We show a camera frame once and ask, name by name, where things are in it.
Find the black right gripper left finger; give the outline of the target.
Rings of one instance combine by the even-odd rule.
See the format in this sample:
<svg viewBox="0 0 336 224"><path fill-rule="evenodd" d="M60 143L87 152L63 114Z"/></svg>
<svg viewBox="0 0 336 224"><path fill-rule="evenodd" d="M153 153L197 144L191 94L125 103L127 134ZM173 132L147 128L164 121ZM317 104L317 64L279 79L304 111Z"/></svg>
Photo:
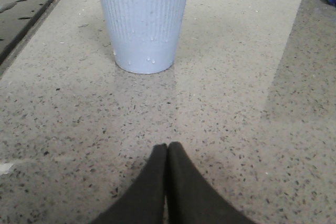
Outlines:
<svg viewBox="0 0 336 224"><path fill-rule="evenodd" d="M128 190L92 223L163 223L167 145L153 147Z"/></svg>

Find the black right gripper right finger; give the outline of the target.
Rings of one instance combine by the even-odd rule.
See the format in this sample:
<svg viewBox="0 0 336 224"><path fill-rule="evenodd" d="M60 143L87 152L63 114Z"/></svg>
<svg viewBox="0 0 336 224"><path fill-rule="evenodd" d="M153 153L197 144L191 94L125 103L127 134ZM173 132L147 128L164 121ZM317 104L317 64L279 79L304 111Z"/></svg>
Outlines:
<svg viewBox="0 0 336 224"><path fill-rule="evenodd" d="M166 194L169 223L253 223L205 180L179 142L168 146Z"/></svg>

